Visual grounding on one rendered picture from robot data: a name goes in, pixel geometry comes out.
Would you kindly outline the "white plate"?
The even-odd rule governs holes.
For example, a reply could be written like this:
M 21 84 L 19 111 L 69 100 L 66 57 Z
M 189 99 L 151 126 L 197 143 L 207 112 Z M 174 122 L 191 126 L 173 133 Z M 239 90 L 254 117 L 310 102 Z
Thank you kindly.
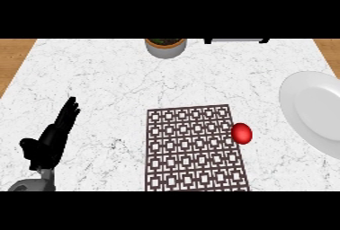
M 279 103 L 299 136 L 340 160 L 340 80 L 315 71 L 291 74 L 281 84 Z

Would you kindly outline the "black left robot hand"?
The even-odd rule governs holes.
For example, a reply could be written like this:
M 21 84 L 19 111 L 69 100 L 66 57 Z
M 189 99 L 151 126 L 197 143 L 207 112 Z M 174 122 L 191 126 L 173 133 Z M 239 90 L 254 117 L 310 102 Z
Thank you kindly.
M 24 158 L 31 161 L 31 171 L 53 169 L 58 166 L 78 113 L 78 103 L 75 98 L 71 97 L 61 108 L 55 122 L 47 125 L 40 138 L 24 138 L 19 141 Z

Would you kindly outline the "grey plant pot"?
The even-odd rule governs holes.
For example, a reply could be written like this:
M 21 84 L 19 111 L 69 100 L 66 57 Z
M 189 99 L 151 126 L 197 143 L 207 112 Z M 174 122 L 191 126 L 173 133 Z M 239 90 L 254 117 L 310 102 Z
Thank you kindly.
M 186 48 L 186 39 L 180 39 L 177 43 L 170 45 L 160 45 L 151 42 L 149 39 L 145 39 L 145 45 L 148 52 L 157 57 L 163 59 L 177 57 Z

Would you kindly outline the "brown patterned placemat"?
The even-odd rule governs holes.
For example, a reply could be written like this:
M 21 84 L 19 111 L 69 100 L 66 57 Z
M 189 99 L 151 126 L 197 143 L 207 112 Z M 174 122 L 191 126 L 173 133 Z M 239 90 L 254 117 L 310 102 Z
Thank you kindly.
M 226 104 L 146 113 L 146 191 L 248 191 Z

